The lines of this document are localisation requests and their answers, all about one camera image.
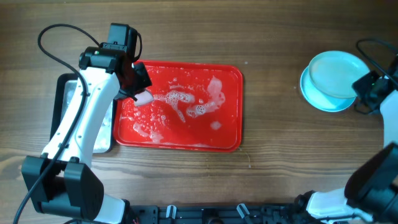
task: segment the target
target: light blue plate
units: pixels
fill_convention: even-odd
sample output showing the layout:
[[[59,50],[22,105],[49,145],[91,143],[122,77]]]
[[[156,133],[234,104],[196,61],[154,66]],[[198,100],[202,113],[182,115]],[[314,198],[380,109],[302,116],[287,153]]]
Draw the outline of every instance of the light blue plate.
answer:
[[[339,112],[351,106],[355,97],[342,99],[322,93],[312,83],[308,67],[301,74],[300,88],[304,98],[314,107],[326,112]]]
[[[308,66],[311,82],[328,96],[349,99],[356,96],[353,83],[370,72],[357,56],[331,50],[315,56]]]

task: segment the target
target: red tray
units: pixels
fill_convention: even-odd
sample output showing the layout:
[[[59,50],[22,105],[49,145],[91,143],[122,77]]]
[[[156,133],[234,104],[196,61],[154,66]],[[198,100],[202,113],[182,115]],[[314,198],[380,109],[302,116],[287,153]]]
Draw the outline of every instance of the red tray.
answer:
[[[142,60],[155,100],[118,102],[113,136],[126,146],[231,152],[241,143],[243,76],[234,66]]]

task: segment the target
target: foam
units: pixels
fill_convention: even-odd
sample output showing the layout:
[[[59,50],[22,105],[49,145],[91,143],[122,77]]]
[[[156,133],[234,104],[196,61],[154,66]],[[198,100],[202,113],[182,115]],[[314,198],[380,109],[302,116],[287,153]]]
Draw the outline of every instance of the foam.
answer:
[[[193,103],[195,102],[195,97],[192,94],[184,93],[176,90],[172,90],[166,95],[154,95],[155,100],[160,100],[166,102],[170,105],[173,110],[178,114],[178,117],[182,122],[185,122],[185,117],[183,113],[178,108],[178,102],[181,101],[183,103]]]
[[[135,122],[134,125],[132,126],[133,130],[135,130],[135,132],[137,132],[140,136],[142,136],[144,138],[149,137],[153,143],[156,143],[156,144],[160,143],[160,140],[163,139],[163,136],[160,133],[154,131],[153,126],[150,127],[150,130],[149,130],[150,133],[147,133],[144,130],[142,130],[142,128],[145,128],[145,127],[146,127],[146,125],[139,124],[137,122]]]
[[[219,130],[219,128],[221,127],[221,123],[218,122],[218,121],[214,121],[214,122],[212,122],[212,123],[210,124],[210,127],[211,127],[213,130]]]
[[[184,88],[183,85],[177,84],[177,85],[170,85],[169,86],[170,89],[175,89],[175,88]]]
[[[150,136],[149,137],[152,139],[152,142],[156,143],[156,144],[160,143],[160,140],[163,139],[163,136],[160,133],[154,131],[152,129],[152,127],[150,129]]]
[[[225,102],[225,95],[221,92],[223,88],[223,83],[218,78],[214,77],[210,80],[207,86],[207,92],[210,96],[209,102],[204,105],[203,100],[199,99],[200,105],[193,105],[187,108],[186,114],[192,118],[203,115],[205,113],[211,113],[219,109],[221,105]]]
[[[214,146],[209,146],[209,145],[200,144],[200,143],[198,143],[198,144],[175,144],[175,143],[172,143],[172,142],[162,142],[162,144],[171,145],[171,146],[194,146],[194,147],[207,147],[207,148],[211,147],[211,148],[214,148]],[[176,149],[185,149],[185,147],[176,147]]]
[[[142,130],[142,124],[139,124],[137,122],[134,123],[134,125],[132,126],[133,130],[136,131],[136,133],[138,133],[139,135],[141,135],[142,137],[148,137],[149,134],[146,133],[144,130]]]
[[[165,123],[166,115],[162,115],[160,118],[162,119],[163,126],[166,126],[166,123]]]
[[[120,121],[121,120],[123,120],[123,119],[128,119],[128,120],[130,120],[130,121],[133,121],[134,119],[132,118],[132,117],[130,117],[130,116],[120,116]]]

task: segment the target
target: wooden table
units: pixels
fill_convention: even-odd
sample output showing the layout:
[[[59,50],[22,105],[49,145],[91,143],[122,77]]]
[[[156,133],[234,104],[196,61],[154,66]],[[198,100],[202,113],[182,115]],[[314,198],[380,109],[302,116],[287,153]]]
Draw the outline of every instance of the wooden table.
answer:
[[[144,59],[230,64],[244,74],[244,133],[236,152],[116,145],[94,156],[106,193],[134,205],[291,202],[308,190],[344,187],[382,147],[380,116],[319,111],[298,84],[320,52],[359,55],[355,41],[369,36],[398,44],[395,1],[40,2],[0,5],[0,223],[12,222],[27,192],[22,161],[49,141],[56,81],[69,72],[37,47],[39,32],[55,23],[81,27],[100,41],[111,22],[126,23],[142,34]],[[93,45],[71,29],[48,32],[43,43],[75,67]],[[375,53],[383,65],[390,56]],[[35,213],[29,202],[21,223],[65,220]]]

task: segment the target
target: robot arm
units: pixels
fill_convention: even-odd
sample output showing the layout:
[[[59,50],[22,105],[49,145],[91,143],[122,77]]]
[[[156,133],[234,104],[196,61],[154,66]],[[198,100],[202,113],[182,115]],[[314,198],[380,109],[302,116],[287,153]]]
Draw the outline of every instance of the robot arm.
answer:
[[[90,167],[94,143],[109,104],[128,96],[136,105],[153,100],[145,91],[152,83],[144,64],[132,63],[137,36],[139,34],[127,25],[112,24],[108,43],[88,47],[82,53],[79,67],[88,85],[86,103],[67,146],[31,196],[37,212],[98,223],[131,222],[129,202],[104,194],[103,184]],[[82,84],[78,80],[70,106],[41,157],[28,156],[24,161],[22,175],[28,189],[57,153],[82,97]],[[61,171],[64,171],[63,177],[58,176]]]
[[[79,67],[88,84],[88,96],[68,145],[45,179],[33,191],[31,199],[37,212],[95,223],[133,223],[135,216],[129,202],[104,194],[103,184],[90,167],[93,146],[112,100],[131,97],[137,106],[151,100],[151,95],[144,92],[146,87],[152,85],[144,64],[132,64],[139,57],[134,57],[137,37],[140,37],[137,31],[128,25],[112,24],[107,43],[102,43],[100,47],[88,47],[82,53]],[[308,223],[309,220],[311,223],[333,223],[354,219],[354,215],[359,215],[367,222],[377,220],[397,223],[398,187],[392,181],[398,174],[398,146],[390,142],[398,142],[398,123],[394,117],[398,114],[398,92],[390,91],[386,96],[382,100],[378,98],[373,105],[379,106],[383,115],[384,145],[387,147],[356,171],[345,189],[327,193],[309,192],[305,196],[301,195],[305,197],[305,202],[301,202],[299,196],[294,205],[264,205],[261,209],[248,209],[241,204],[234,214],[237,215],[240,211],[242,220],[234,223]],[[78,80],[70,106],[54,137],[40,157],[27,156],[22,165],[22,176],[29,190],[54,158],[78,111],[81,99],[81,80]],[[64,172],[63,177],[59,175],[61,171]],[[200,223],[223,223],[222,220],[215,219],[221,216],[215,207],[185,210],[189,211],[184,214],[185,218],[192,214],[194,218],[201,217]],[[260,215],[254,215],[252,220],[251,212],[261,214],[261,218],[258,217]],[[173,219],[178,217],[176,207],[172,210],[168,208],[164,217],[157,207],[150,207],[149,213],[150,221],[142,220],[142,224],[174,223]],[[188,220],[188,223],[199,223],[189,217]]]

